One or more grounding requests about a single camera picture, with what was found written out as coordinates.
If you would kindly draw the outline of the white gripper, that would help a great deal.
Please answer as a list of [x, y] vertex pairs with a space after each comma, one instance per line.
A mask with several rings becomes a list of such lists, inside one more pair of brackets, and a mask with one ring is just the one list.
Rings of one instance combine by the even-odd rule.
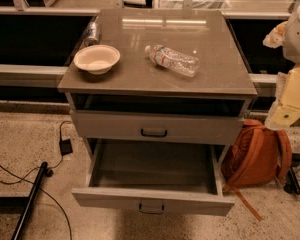
[[[263, 45], [278, 48], [283, 45], [287, 22], [274, 27], [263, 40]], [[265, 120], [271, 130], [289, 128], [300, 118], [300, 66], [287, 74], [279, 72], [276, 77], [275, 101], [272, 103]]]

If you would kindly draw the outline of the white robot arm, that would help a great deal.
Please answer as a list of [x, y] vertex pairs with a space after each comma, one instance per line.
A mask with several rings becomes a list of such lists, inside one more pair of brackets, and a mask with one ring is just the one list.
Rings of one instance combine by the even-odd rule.
[[300, 118], [300, 4], [264, 38], [263, 45], [281, 46], [284, 57], [295, 64], [287, 74], [277, 74], [275, 101], [265, 120], [268, 129], [282, 130]]

